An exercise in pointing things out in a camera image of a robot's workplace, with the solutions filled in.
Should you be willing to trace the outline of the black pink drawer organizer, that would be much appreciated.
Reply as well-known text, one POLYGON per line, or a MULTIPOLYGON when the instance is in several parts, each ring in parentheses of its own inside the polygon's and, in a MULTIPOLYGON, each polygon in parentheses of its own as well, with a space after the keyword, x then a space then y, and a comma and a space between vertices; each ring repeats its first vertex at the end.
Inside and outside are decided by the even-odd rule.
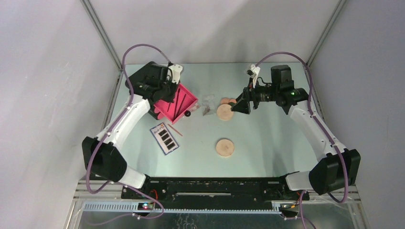
POLYGON ((140 95, 142 98, 149 101, 150 109, 148 113, 153 118, 156 117, 153 112, 153 107, 156 103, 153 103, 149 98, 153 88, 157 87, 158 83, 165 80, 166 76, 169 75, 168 67, 171 65, 173 65, 171 62, 169 62, 167 66, 164 66, 151 61, 129 77, 130 84, 134 89, 134 94, 140 95))

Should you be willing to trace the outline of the large beige sponge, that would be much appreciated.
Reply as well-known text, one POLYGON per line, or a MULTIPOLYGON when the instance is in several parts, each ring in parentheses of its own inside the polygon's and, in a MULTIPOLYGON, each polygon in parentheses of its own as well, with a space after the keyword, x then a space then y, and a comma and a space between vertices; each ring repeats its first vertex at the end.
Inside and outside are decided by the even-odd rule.
POLYGON ((216 114, 220 120, 229 121, 233 118, 234 112, 231 110, 232 106, 229 104, 222 104, 217 108, 216 114))

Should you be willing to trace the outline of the black mascara wand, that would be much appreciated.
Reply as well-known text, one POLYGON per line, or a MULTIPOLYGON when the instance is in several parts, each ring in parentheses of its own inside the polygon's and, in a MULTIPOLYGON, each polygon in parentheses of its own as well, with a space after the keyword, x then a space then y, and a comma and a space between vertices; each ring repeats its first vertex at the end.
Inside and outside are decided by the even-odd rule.
POLYGON ((183 106, 183 103, 184 103, 184 101, 185 101, 185 98, 186 98, 186 94, 184 94, 184 96, 183 96, 183 98, 182 98, 182 100, 181 100, 179 109, 178 109, 178 111, 177 111, 177 116, 180 116, 181 107, 183 106))

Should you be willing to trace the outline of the black thin brush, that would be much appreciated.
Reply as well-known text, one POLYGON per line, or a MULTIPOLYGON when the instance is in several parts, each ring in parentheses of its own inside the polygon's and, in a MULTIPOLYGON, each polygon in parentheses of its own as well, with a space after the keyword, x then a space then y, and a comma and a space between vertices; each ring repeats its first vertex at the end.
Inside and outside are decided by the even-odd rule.
POLYGON ((178 90, 177 90, 176 101, 175 101, 175 108, 174 108, 174 112, 173 112, 173 119, 175 119, 175 118, 176 118, 176 115, 177 115, 177 106, 178 106, 179 97, 180 97, 180 88, 178 88, 178 90))

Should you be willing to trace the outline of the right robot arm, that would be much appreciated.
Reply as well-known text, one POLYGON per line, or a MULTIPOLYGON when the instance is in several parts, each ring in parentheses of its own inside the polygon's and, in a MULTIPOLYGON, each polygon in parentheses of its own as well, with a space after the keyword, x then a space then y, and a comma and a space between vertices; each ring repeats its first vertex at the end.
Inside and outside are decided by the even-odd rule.
POLYGON ((285 176, 285 182, 278 185, 278 194, 291 199, 297 190, 312 190, 319 195, 355 184, 361 161, 356 149, 349 150, 341 143, 310 101, 303 88, 295 88, 291 68, 288 65, 271 67, 271 82, 258 83, 260 67, 252 64, 246 71, 250 76, 248 86, 236 99, 231 110, 250 114, 260 102, 275 102, 303 132, 311 145, 318 163, 306 172, 295 172, 285 176))

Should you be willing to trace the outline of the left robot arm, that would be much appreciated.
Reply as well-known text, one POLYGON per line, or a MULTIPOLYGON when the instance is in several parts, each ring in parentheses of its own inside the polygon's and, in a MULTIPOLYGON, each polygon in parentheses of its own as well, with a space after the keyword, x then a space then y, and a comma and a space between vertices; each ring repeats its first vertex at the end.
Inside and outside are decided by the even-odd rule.
POLYGON ((97 175, 107 181, 133 187, 138 198, 147 198, 151 186, 145 182, 148 175, 131 168, 121 149, 127 137, 158 101, 169 102, 178 90, 183 67, 168 63, 149 62, 131 76, 125 74, 128 100, 118 115, 95 137, 82 141, 86 179, 97 175))

